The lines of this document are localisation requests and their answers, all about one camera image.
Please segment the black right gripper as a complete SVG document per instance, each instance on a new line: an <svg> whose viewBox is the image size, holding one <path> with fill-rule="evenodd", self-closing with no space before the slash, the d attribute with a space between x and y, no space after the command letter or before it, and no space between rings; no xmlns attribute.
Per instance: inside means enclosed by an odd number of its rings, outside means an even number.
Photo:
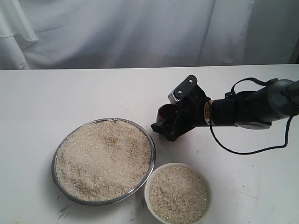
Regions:
<svg viewBox="0 0 299 224"><path fill-rule="evenodd" d="M151 129L168 141L174 142L178 137L196 127L210 125L210 119L205 118L205 106L209 106L209 97L198 97L192 100L185 97L178 104L178 110L171 118L151 124Z"/></svg>

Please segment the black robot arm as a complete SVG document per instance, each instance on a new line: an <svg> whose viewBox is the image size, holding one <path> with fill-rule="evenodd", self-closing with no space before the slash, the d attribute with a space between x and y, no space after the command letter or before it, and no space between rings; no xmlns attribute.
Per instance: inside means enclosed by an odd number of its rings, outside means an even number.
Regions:
<svg viewBox="0 0 299 224"><path fill-rule="evenodd" d="M159 108L152 130L168 141L175 141L196 127L261 130L268 129L274 121L298 115L298 81L275 78L263 82L251 77L247 80L262 88L239 93L231 88L224 99L212 100L198 86L197 78L189 75L168 95L170 103Z"/></svg>

